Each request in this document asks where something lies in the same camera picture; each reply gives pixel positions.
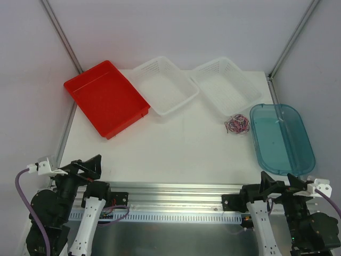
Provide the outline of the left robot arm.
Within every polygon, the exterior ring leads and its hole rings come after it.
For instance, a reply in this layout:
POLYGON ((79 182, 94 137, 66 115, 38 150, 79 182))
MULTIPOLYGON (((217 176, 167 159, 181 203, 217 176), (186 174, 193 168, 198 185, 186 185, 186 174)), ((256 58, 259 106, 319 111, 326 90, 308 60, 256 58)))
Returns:
POLYGON ((52 176, 56 190, 39 191, 29 204, 31 228, 26 238, 29 255, 91 255, 92 243, 102 210, 112 201, 110 186, 100 181, 101 155, 75 160, 52 176), (71 246, 66 225, 78 188, 86 186, 84 214, 71 246))

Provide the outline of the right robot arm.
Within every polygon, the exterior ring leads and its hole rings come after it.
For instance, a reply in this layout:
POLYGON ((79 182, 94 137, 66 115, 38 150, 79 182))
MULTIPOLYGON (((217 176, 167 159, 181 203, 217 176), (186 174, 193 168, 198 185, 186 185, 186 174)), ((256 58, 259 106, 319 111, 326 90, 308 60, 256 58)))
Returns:
POLYGON ((331 255, 340 247, 338 220, 322 212, 310 213, 307 201, 314 197, 330 199, 332 187, 327 179, 306 181, 288 174, 289 184, 275 181, 266 172, 259 184, 244 185, 239 193, 240 212, 249 212, 254 225, 260 255, 281 255, 269 221, 268 201, 283 206, 291 237, 291 255, 331 255))

